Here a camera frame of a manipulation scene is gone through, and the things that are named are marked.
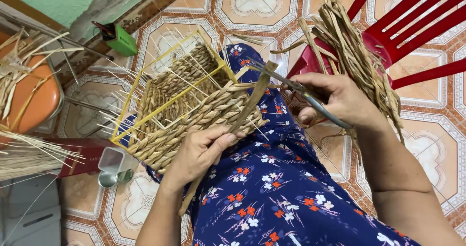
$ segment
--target metal cup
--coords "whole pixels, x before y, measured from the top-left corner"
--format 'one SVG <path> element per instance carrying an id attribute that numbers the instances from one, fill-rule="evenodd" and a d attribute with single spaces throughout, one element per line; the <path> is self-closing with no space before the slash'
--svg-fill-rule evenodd
<path id="1" fill-rule="evenodd" d="M 126 170 L 118 174 L 101 171 L 97 182 L 104 189 L 109 189 L 119 183 L 126 183 L 133 177 L 133 170 Z"/>

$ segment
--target blue floral dress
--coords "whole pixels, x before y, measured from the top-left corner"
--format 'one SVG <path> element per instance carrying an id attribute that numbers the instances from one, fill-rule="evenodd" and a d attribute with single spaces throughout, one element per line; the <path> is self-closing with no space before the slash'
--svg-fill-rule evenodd
<path id="1" fill-rule="evenodd" d="M 234 72 L 250 64 L 247 57 L 265 64 L 246 44 L 226 50 Z M 249 70 L 241 82 L 258 77 Z M 270 122 L 226 150 L 193 198 L 194 246 L 419 245 L 365 213 L 332 180 L 278 90 L 267 89 L 258 106 Z"/>

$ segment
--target clear plastic container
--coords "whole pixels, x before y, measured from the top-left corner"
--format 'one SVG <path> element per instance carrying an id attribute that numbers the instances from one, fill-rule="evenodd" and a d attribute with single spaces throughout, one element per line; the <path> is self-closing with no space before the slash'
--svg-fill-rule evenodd
<path id="1" fill-rule="evenodd" d="M 128 154 L 123 148 L 104 148 L 100 156 L 99 169 L 108 173 L 117 174 L 119 172 L 134 169 L 138 160 Z"/>

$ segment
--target woven basket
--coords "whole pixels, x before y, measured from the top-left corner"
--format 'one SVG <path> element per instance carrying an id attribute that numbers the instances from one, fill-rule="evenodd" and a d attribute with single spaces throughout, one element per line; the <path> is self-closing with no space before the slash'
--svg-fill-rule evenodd
<path id="1" fill-rule="evenodd" d="M 204 43 L 174 60 L 165 72 L 146 83 L 134 126 L 120 135 L 115 130 L 111 139 L 120 145 L 119 140 L 131 134 L 127 151 L 161 173 L 170 165 L 188 130 L 203 130 L 218 124 L 232 125 L 249 100 L 246 89 L 251 85 L 239 84 L 201 33 L 196 31 L 192 35 L 195 34 Z M 265 123 L 259 109 L 255 108 L 239 130 L 249 134 Z"/>

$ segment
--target metal scissors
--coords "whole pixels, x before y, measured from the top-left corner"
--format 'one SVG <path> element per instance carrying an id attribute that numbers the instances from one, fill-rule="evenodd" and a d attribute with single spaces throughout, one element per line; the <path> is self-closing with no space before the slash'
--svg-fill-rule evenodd
<path id="1" fill-rule="evenodd" d="M 333 115 L 332 113 L 328 112 L 324 107 L 323 107 L 323 103 L 322 101 L 316 99 L 314 96 L 312 96 L 311 94 L 307 93 L 307 89 L 305 86 L 303 86 L 301 83 L 299 82 L 296 82 L 296 81 L 291 81 L 287 78 L 284 78 L 282 76 L 280 76 L 279 74 L 275 73 L 275 72 L 270 72 L 268 70 L 265 70 L 264 69 L 264 65 L 260 64 L 260 63 L 256 63 L 253 61 L 252 58 L 249 58 L 249 60 L 251 60 L 252 63 L 256 64 L 250 64 L 251 66 L 253 66 L 254 68 L 256 68 L 257 70 L 259 70 L 260 72 L 263 72 L 275 79 L 277 79 L 278 81 L 281 81 L 283 84 L 287 85 L 288 88 L 294 90 L 295 92 L 297 92 L 298 94 L 300 94 L 306 101 L 308 101 L 313 108 L 315 108 L 318 112 L 320 112 L 325 118 L 327 118 L 328 120 L 330 120 L 331 122 L 333 122 L 335 125 L 339 126 L 339 127 L 342 127 L 344 129 L 352 129 L 353 126 L 351 126 L 350 124 L 347 124 L 343 121 L 341 121 L 339 118 L 337 118 L 335 115 Z"/>

